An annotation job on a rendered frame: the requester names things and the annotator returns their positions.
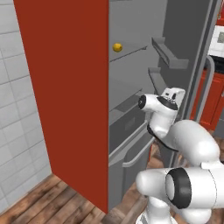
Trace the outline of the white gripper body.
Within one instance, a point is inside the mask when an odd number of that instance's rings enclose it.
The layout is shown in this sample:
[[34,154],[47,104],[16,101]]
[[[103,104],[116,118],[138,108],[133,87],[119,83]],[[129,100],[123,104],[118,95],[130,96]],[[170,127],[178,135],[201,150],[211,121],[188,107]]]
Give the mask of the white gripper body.
[[179,109],[186,91],[182,88],[166,88],[161,95],[161,103],[167,109]]

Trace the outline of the grey fridge shelf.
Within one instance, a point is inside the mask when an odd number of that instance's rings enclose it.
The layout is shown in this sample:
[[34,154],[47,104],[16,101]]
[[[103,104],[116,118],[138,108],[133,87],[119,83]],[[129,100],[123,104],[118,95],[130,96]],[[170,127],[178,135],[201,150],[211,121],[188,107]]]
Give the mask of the grey fridge shelf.
[[108,96],[108,111],[112,111],[113,109],[120,109],[126,106],[126,104],[130,101],[133,101],[136,97],[137,93],[142,91],[139,89],[113,89],[109,91]]
[[146,50],[146,45],[137,45],[137,46],[127,46],[125,45],[120,52],[110,52],[109,53],[109,62],[114,62],[116,60],[120,60],[124,57],[127,57],[133,53],[137,53],[142,50]]

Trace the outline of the grey fridge door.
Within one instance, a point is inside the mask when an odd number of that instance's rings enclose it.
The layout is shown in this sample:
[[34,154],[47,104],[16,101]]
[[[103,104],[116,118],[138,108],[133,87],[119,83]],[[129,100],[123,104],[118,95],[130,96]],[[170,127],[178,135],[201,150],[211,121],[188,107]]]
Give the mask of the grey fridge door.
[[178,59],[189,60],[187,69],[158,66],[169,88],[183,88],[185,98],[177,119],[196,111],[207,72],[206,59],[222,0],[167,0],[163,37]]

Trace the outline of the grey fridge crisper drawer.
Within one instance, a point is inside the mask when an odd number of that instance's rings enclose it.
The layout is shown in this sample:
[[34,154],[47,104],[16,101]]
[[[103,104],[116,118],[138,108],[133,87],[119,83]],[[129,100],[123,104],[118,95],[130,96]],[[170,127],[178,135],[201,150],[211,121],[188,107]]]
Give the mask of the grey fridge crisper drawer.
[[138,137],[142,137],[146,143],[151,140],[151,136],[146,133],[144,112],[134,110],[109,126],[109,160],[121,152],[123,142],[130,143]]

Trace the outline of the grey fridge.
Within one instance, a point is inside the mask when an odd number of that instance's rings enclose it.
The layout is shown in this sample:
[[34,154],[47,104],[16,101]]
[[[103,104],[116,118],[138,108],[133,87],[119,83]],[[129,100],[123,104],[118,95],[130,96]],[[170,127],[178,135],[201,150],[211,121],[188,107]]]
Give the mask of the grey fridge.
[[109,126],[131,111],[141,111],[137,106],[140,94],[154,94],[155,88],[148,74],[149,67],[159,67],[159,54],[151,43],[152,38],[163,38],[167,0],[110,0],[109,43],[124,46],[147,46],[146,50],[109,62],[108,95],[113,89],[139,89],[133,101],[125,107],[108,112]]

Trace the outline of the red fridge side panel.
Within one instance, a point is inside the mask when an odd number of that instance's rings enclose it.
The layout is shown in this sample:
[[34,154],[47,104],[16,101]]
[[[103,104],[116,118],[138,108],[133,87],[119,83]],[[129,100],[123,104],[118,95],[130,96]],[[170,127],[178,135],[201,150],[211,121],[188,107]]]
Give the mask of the red fridge side panel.
[[109,210],[109,0],[14,0],[52,172]]

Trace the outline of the grey door bin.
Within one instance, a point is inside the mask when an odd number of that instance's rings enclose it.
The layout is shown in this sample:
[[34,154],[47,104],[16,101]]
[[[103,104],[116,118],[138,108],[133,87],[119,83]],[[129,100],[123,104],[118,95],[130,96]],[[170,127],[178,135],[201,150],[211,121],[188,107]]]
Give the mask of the grey door bin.
[[188,59],[178,59],[165,45],[165,38],[152,38],[151,43],[160,58],[170,69],[187,69]]
[[160,67],[149,67],[148,74],[150,76],[153,87],[157,95],[161,95],[164,90],[167,88],[165,81],[160,73]]

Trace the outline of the white oven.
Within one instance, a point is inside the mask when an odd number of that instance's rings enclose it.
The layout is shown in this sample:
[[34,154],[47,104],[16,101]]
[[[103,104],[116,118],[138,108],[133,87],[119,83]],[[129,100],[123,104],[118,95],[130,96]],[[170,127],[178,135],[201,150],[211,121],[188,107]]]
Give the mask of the white oven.
[[215,26],[208,54],[213,58],[215,72],[224,74],[224,26]]

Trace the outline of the grey freezer drawer front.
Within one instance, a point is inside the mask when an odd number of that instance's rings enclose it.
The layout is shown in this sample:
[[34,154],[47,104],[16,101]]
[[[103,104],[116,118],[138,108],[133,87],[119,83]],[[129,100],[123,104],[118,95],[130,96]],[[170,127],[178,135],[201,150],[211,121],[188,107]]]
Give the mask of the grey freezer drawer front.
[[108,210],[122,202],[123,195],[135,182],[137,174],[146,168],[149,149],[131,167],[123,168],[123,162],[132,160],[147,143],[143,141],[142,137],[132,140],[109,164]]

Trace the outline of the red wall cupboard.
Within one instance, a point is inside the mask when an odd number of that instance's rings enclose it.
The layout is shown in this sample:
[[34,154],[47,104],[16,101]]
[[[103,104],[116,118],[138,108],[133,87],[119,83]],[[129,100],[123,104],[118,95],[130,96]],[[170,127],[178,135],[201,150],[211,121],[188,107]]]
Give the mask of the red wall cupboard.
[[216,25],[224,26],[224,0],[221,2],[220,11],[217,17]]

